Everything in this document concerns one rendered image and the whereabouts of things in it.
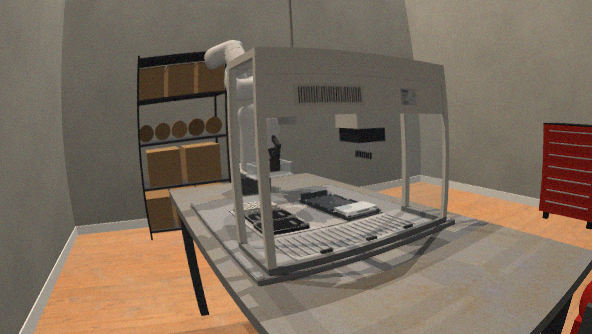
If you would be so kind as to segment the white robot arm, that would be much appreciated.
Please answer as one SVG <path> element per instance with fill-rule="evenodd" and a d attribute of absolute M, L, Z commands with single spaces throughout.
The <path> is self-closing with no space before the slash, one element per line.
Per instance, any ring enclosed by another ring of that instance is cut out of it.
<path fill-rule="evenodd" d="M 205 62 L 209 69 L 217 68 L 221 64 L 227 64 L 239 55 L 245 53 L 240 41 L 230 40 L 209 49 L 205 54 Z M 207 60 L 207 61 L 206 61 Z M 227 67 L 225 70 L 225 87 L 227 88 Z"/>

